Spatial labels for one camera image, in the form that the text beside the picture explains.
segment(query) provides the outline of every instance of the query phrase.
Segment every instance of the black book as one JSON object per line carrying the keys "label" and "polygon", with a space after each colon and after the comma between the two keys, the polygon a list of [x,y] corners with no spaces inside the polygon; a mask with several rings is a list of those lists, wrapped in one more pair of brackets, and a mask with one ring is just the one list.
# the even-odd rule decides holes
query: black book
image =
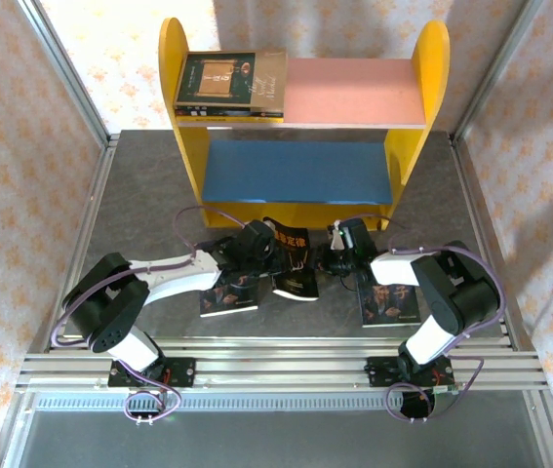
{"label": "black book", "polygon": [[392,327],[421,323],[414,286],[381,286],[369,275],[356,274],[363,327]]}
{"label": "black book", "polygon": [[258,309],[258,280],[240,278],[235,285],[223,285],[200,291],[200,316],[232,314]]}
{"label": "black book", "polygon": [[293,271],[272,276],[272,290],[288,299],[317,300],[315,271],[307,264],[310,255],[308,229],[289,227],[270,217],[263,221],[274,225],[276,242],[287,251]]}

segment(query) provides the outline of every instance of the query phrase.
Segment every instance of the floral wallpaper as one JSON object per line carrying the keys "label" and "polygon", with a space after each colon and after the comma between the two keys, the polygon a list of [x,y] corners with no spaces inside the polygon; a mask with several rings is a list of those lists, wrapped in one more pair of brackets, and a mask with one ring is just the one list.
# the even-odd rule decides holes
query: floral wallpaper
{"label": "floral wallpaper", "polygon": [[41,0],[107,129],[167,129],[157,44],[164,18],[190,49],[286,47],[292,57],[409,58],[443,20],[452,66],[437,129],[451,131],[522,0]]}
{"label": "floral wallpaper", "polygon": [[545,0],[467,135],[505,281],[553,392],[553,0]]}
{"label": "floral wallpaper", "polygon": [[0,429],[51,310],[99,148],[16,0],[0,0]]}

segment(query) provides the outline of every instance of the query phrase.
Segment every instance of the gray table surface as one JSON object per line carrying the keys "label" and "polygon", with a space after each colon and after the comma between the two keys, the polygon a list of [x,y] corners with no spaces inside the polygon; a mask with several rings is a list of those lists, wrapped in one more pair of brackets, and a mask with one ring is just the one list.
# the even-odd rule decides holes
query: gray table surface
{"label": "gray table surface", "polygon": [[[219,131],[217,138],[321,139],[331,141],[383,141],[378,131]],[[127,259],[152,260],[186,254],[172,233],[172,219],[195,199],[171,131],[127,131],[120,135],[100,203],[83,272],[101,256],[120,252]],[[396,221],[416,229],[405,244],[442,245],[459,239],[477,252],[477,243],[466,200],[454,165],[447,135],[433,133],[426,142],[403,198]],[[182,232],[196,242],[216,239],[233,231],[207,229],[198,212],[184,215]],[[379,247],[399,232],[391,224],[374,234]],[[326,233],[312,231],[311,239],[323,242]],[[345,280],[353,287],[352,279]],[[137,325],[157,337],[406,337],[416,327],[363,329],[357,294],[337,279],[318,274],[320,299],[298,302],[277,296],[263,280],[259,309],[218,317],[200,318],[197,292],[187,292],[146,306]],[[422,318],[428,309],[417,295]],[[68,333],[74,329],[68,327]],[[480,336],[501,336],[500,327]]]}

